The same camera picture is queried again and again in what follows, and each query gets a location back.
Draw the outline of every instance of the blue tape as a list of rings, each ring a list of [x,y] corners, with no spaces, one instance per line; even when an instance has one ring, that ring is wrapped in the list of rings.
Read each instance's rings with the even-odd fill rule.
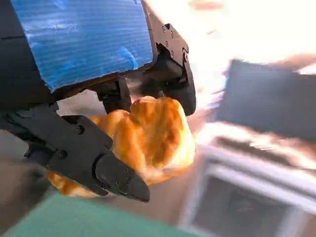
[[[140,0],[11,0],[53,92],[153,60]]]

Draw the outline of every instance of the golden brown pastry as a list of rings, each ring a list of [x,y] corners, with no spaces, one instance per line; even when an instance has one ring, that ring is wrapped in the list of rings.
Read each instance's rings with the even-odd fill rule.
[[[132,104],[130,113],[116,110],[90,119],[113,139],[117,158],[134,168],[148,185],[179,175],[193,163],[196,144],[176,100],[146,96]],[[48,178],[61,194],[96,196],[51,171]]]

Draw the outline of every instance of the robotic arm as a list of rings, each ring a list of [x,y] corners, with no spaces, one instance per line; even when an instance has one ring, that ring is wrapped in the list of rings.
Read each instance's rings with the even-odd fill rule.
[[[56,113],[57,102],[89,89],[97,93],[107,113],[116,109],[129,111],[131,99],[125,78],[141,77],[143,94],[157,97],[158,92],[163,92],[165,96],[177,99],[186,115],[191,115],[196,109],[196,93],[188,61],[189,48],[172,25],[161,23],[145,1],[62,2],[0,1],[0,129],[28,143],[26,158],[74,180],[100,196],[111,192],[147,202],[150,199],[147,185],[131,167],[115,157],[111,151],[111,138],[84,116],[60,117]],[[110,14],[110,7],[113,7],[113,15],[119,15],[122,9],[128,7],[127,12],[130,14],[121,17],[130,22],[133,20],[131,16],[137,16],[138,21],[143,21],[146,30],[126,27],[121,34],[125,39],[131,38],[124,43],[124,47],[118,45],[121,42],[119,40],[116,44],[104,45],[100,40],[100,36],[103,36],[100,31],[107,33],[111,42],[115,42],[113,32],[119,29],[122,18],[106,22],[107,18],[102,18],[103,15],[89,15],[94,21],[87,28],[85,18],[81,19],[82,6],[87,11],[98,10],[98,13],[107,10],[105,15]],[[34,25],[30,27],[30,22],[50,10],[52,12],[46,14],[48,18],[45,23],[50,24],[56,20],[56,14],[60,14],[70,16],[68,22],[72,26],[68,26],[65,32],[63,29],[54,29],[54,34],[42,37],[40,27],[34,29]],[[112,28],[88,32],[92,25],[104,26],[109,23]],[[135,35],[141,32],[148,36],[149,43],[133,39],[129,31],[131,29]],[[40,36],[39,41],[32,40],[34,35]],[[90,40],[86,44],[87,50],[75,52],[80,46],[76,43],[86,43],[86,38]],[[59,43],[63,39],[75,43],[65,47]],[[116,47],[120,58],[116,60],[115,55],[110,54],[99,61],[104,62],[102,67],[92,70],[91,64],[97,64],[100,57],[99,50],[94,52],[95,48],[91,45],[105,49],[104,52],[111,52]],[[50,50],[53,47],[56,47],[55,51],[63,47],[64,54],[56,54]],[[143,60],[145,56],[142,52],[148,49],[152,57]],[[66,68],[67,72],[61,74],[58,70],[61,67]]]

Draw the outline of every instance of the croissant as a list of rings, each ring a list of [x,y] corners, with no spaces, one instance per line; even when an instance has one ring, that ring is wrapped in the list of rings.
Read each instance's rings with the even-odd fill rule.
[[[116,110],[90,119],[113,139],[112,151],[153,185],[182,174],[193,163],[196,143],[180,103],[150,96],[135,101],[131,112]],[[96,194],[48,171],[48,179],[66,196]]]

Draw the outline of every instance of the teal surface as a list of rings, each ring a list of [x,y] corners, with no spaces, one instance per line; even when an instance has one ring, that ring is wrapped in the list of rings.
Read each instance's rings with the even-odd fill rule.
[[[195,237],[94,202],[53,195],[6,237]]]

